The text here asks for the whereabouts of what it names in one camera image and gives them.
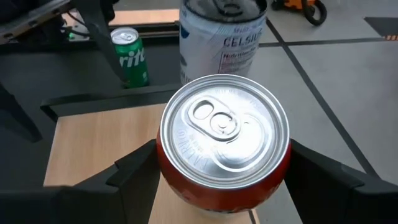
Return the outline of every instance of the gray floor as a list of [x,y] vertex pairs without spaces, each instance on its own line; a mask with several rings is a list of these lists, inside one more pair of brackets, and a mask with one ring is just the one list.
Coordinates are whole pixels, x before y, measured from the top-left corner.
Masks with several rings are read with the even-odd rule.
[[[398,1],[323,2],[328,19],[321,27],[312,27],[302,15],[291,12],[269,10],[268,16],[288,42],[379,37],[363,17],[398,17]],[[121,0],[116,9],[170,9],[178,4],[179,0]],[[277,41],[266,28],[261,42]],[[398,151],[394,142],[398,133],[398,42],[301,45],[290,49],[376,172],[382,179],[398,184]],[[168,57],[147,50],[152,73],[169,71],[154,82],[174,82],[178,80],[178,49],[162,50]],[[75,93],[114,91],[119,85],[98,52],[2,55],[0,68],[0,81],[15,94],[45,138],[31,144],[0,129],[0,188],[39,187],[55,127],[39,110],[40,102]],[[259,49],[249,77],[280,100],[294,139],[362,170],[282,47]],[[257,211],[262,223],[301,223],[285,185]]]

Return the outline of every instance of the can rim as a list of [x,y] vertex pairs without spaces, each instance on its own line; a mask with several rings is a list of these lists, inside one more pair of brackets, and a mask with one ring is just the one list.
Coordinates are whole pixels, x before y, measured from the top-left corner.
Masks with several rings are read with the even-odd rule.
[[[123,30],[123,29],[124,29],[124,30],[129,30],[129,31],[133,32],[133,33],[136,35],[136,38],[135,38],[134,40],[132,40],[131,42],[128,42],[128,43],[125,43],[125,44],[115,43],[114,40],[113,40],[113,35],[114,35],[115,33],[117,33],[117,31],[120,31],[120,30]],[[111,32],[111,40],[112,40],[112,43],[113,43],[113,44],[116,44],[116,45],[124,46],[124,45],[133,44],[133,43],[134,43],[135,41],[137,41],[138,39],[139,39],[138,31],[135,30],[134,28],[131,28],[131,27],[118,27],[118,28],[112,30],[112,32]]]
[[206,16],[204,16],[204,15],[201,15],[201,14],[197,13],[196,11],[194,11],[194,10],[192,9],[192,7],[190,7],[190,6],[187,4],[187,1],[188,1],[188,0],[183,0],[183,5],[184,5],[191,13],[193,13],[194,15],[196,15],[196,16],[198,16],[198,17],[201,17],[202,19],[206,19],[207,21],[220,22],[220,23],[222,23],[222,24],[243,24],[243,23],[247,23],[247,22],[252,22],[252,21],[255,21],[256,19],[258,19],[258,18],[264,16],[264,15],[266,14],[267,10],[268,10],[268,2],[266,1],[266,8],[265,8],[264,10],[262,10],[261,13],[260,13],[258,16],[253,17],[252,19],[245,19],[245,20],[241,20],[241,21],[224,21],[224,20],[222,20],[222,19],[213,19],[213,18],[206,17]]
[[[260,175],[260,177],[254,179],[253,181],[250,181],[246,184],[243,185],[225,185],[225,186],[214,186],[208,183],[203,183],[198,179],[195,179],[194,176],[197,176],[195,174],[188,174],[188,170],[184,169],[184,165],[183,164],[177,164],[178,160],[180,158],[175,158],[178,157],[176,155],[172,156],[171,154],[173,154],[171,151],[173,150],[173,146],[171,145],[170,141],[168,144],[167,141],[165,140],[165,138],[167,138],[166,134],[168,132],[166,132],[165,130],[167,129],[168,126],[166,126],[168,124],[169,118],[170,118],[170,114],[172,114],[170,112],[171,108],[175,108],[176,105],[178,105],[181,101],[178,101],[176,99],[178,99],[179,97],[181,97],[181,93],[185,92],[187,88],[191,88],[193,85],[195,85],[196,83],[201,83],[201,81],[203,79],[212,79],[213,77],[222,77],[222,78],[226,78],[226,80],[232,80],[232,79],[241,79],[241,81],[245,81],[246,83],[249,82],[250,84],[254,85],[256,87],[257,90],[261,91],[262,93],[266,93],[267,96],[269,97],[270,100],[272,100],[272,104],[273,106],[276,107],[276,110],[278,113],[280,113],[280,118],[279,118],[279,123],[280,126],[283,127],[282,129],[282,134],[283,136],[281,137],[280,142],[280,146],[278,146],[278,148],[280,149],[276,149],[274,152],[277,152],[277,150],[280,150],[280,154],[277,157],[277,161],[274,162],[273,167],[271,167],[270,169],[266,170],[267,172],[263,173],[262,175]],[[248,78],[245,77],[240,77],[237,75],[229,75],[229,74],[216,74],[216,75],[208,75],[205,77],[201,77],[198,78],[188,84],[186,84],[185,86],[183,86],[181,89],[179,89],[169,100],[169,102],[167,103],[164,112],[162,114],[162,118],[160,120],[160,141],[162,143],[162,148],[164,150],[165,155],[167,156],[167,159],[169,160],[169,162],[173,165],[173,167],[175,169],[177,169],[185,178],[190,179],[192,182],[198,184],[198,185],[202,185],[211,189],[242,189],[251,185],[254,185],[258,182],[260,182],[261,180],[265,179],[266,177],[270,176],[275,170],[276,168],[279,167],[279,165],[281,164],[282,160],[285,158],[285,155],[287,153],[287,148],[289,145],[289,121],[287,119],[286,113],[282,107],[282,105],[280,104],[280,102],[278,101],[278,99],[266,88],[264,88],[262,85],[258,84],[255,81],[252,81]],[[253,173],[253,176],[255,174],[258,174],[262,171],[263,169],[258,170],[257,172]]]

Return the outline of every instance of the cable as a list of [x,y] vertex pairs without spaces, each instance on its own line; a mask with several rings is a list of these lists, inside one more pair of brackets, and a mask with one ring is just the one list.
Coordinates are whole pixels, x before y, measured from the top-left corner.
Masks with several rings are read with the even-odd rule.
[[75,30],[73,30],[70,27],[61,27],[61,29],[65,30],[66,32],[72,33],[72,34],[80,35],[82,37],[90,37],[89,34],[85,34],[85,33],[79,32],[79,31],[75,31]]
[[80,24],[83,25],[83,26],[86,26],[86,24],[85,24],[83,21],[81,21],[81,20],[79,20],[78,18],[76,18],[76,16],[72,15],[72,13],[67,12],[67,14],[68,14],[68,16],[70,16],[72,19],[76,20],[76,22],[80,23]]

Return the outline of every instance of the wooden platform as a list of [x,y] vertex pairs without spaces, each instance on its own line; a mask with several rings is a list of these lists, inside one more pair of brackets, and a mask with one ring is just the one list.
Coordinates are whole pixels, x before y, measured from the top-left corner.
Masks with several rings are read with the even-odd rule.
[[[44,185],[75,185],[154,139],[165,105],[65,116],[58,119]],[[253,218],[258,224],[256,211]],[[248,212],[229,218],[204,215],[160,177],[150,224],[252,224]]]

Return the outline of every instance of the wheel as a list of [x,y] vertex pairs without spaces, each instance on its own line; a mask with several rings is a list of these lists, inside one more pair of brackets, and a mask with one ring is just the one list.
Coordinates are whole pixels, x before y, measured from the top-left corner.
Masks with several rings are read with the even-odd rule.
[[313,6],[310,6],[310,12],[311,16],[315,15],[315,8]]
[[301,0],[301,2],[303,5],[303,13],[304,13],[305,18],[314,26],[322,25],[328,15],[328,11],[326,10],[325,5],[319,0],[315,1],[315,6],[319,9],[319,12],[320,12],[320,18],[315,19],[313,17],[313,13],[312,13],[312,10],[310,9],[310,6],[308,5],[308,1]]

